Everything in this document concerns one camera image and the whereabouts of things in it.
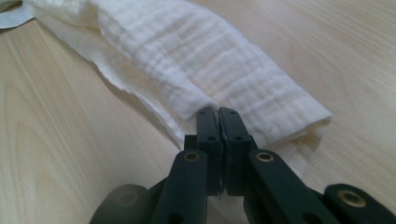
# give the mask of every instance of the folded towel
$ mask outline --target folded towel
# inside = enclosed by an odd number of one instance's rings
[[[180,149],[184,135],[195,133],[198,109],[226,106],[241,114],[259,147],[276,150],[302,175],[330,122],[331,113],[260,48],[190,2],[26,0],[23,8],[136,95]],[[144,75],[132,72],[136,65]],[[241,214],[224,216],[246,223]]]

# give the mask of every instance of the light wood surface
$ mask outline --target light wood surface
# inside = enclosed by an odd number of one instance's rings
[[[357,186],[396,213],[396,2],[194,2],[333,112],[304,182]],[[0,141],[2,224],[88,223],[112,189],[151,187],[177,154],[134,96],[37,21],[0,31]]]

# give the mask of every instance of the metal screw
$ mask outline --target metal screw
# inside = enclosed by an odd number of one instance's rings
[[[349,189],[342,189],[338,191],[338,197],[344,202],[353,207],[363,208],[367,205],[366,200],[364,200],[359,194],[353,192]]]
[[[198,161],[199,160],[199,154],[195,152],[189,152],[186,155],[184,155],[184,160],[186,161]]]
[[[273,160],[274,160],[274,157],[273,157],[271,154],[266,153],[266,152],[258,153],[258,154],[256,155],[256,158],[257,158],[259,161],[273,161]]]

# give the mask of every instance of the black plastic part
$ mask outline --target black plastic part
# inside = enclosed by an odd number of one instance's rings
[[[249,224],[273,223],[268,210],[262,204],[259,195],[251,184],[247,184],[244,197],[244,211]]]
[[[225,138],[225,188],[231,196],[243,196],[248,177],[246,161],[250,152],[251,136],[239,114],[229,108],[222,107],[219,117],[223,137]]]
[[[110,192],[92,217],[91,224],[143,223],[149,191],[141,186],[123,185]]]
[[[254,141],[253,136],[250,136],[250,151],[257,149],[259,149],[259,147],[257,146],[256,141]]]
[[[206,107],[197,112],[196,148],[206,153],[208,157],[207,194],[217,196],[223,192],[222,183],[222,151],[223,145],[219,134],[219,123],[212,107]]]
[[[183,149],[197,148],[197,135],[185,135]]]
[[[346,184],[327,187],[323,202],[345,223],[396,223],[396,217],[381,203],[363,190]]]
[[[177,154],[152,216],[152,224],[204,224],[207,157],[200,150]]]
[[[148,190],[148,203],[142,215],[140,224],[150,223],[151,217],[154,214],[155,208],[157,207],[158,200],[160,199],[161,193],[163,192],[163,186],[165,183],[166,178]]]
[[[273,223],[339,223],[275,152],[250,152],[248,175]]]

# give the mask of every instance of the wood grain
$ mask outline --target wood grain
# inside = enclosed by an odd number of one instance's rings
[[[194,2],[333,112],[304,182],[358,186],[396,213],[396,2]],[[0,31],[0,141],[2,224],[88,223],[110,190],[152,186],[177,153],[135,97],[37,21]]]

